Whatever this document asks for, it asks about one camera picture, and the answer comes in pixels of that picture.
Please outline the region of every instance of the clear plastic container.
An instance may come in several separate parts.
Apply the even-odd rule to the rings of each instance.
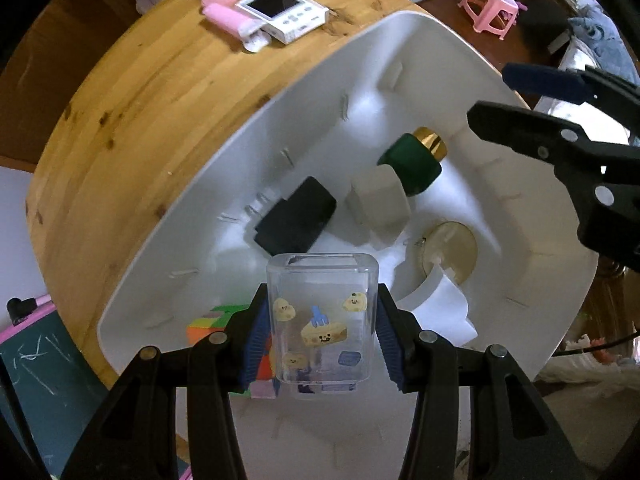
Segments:
[[[367,379],[378,302],[376,259],[278,254],[267,265],[267,277],[276,377],[328,391],[351,391]]]

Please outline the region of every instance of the black block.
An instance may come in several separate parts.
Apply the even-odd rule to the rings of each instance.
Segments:
[[[306,253],[335,212],[333,196],[312,176],[280,200],[256,226],[255,242],[271,256]]]

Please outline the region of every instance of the pink plastic stool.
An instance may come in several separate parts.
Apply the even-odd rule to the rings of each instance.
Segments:
[[[473,12],[471,7],[469,7],[469,3],[482,7],[480,14]],[[466,13],[474,20],[474,31],[482,32],[483,30],[488,30],[500,36],[501,40],[504,39],[511,25],[515,24],[518,15],[518,4],[515,0],[487,0],[486,2],[481,2],[480,0],[462,0],[458,6],[465,9]],[[507,15],[507,22],[505,22],[500,15],[502,12]],[[504,28],[492,27],[490,23],[494,18],[498,18],[504,25]]]

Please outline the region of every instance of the colorful cube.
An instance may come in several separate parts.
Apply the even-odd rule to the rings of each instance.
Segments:
[[[221,305],[212,308],[204,316],[194,319],[187,327],[187,339],[190,345],[195,345],[202,338],[213,332],[223,332],[229,320],[236,312],[249,308],[248,304]],[[280,382],[275,377],[275,352],[271,343],[271,335],[264,346],[264,355],[258,366],[256,380],[249,384],[244,394],[252,399],[275,399],[280,389]]]

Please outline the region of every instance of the white electronic device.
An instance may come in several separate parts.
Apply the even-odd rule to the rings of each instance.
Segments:
[[[329,13],[313,0],[240,0],[236,6],[263,20],[261,29],[284,44],[324,25]]]

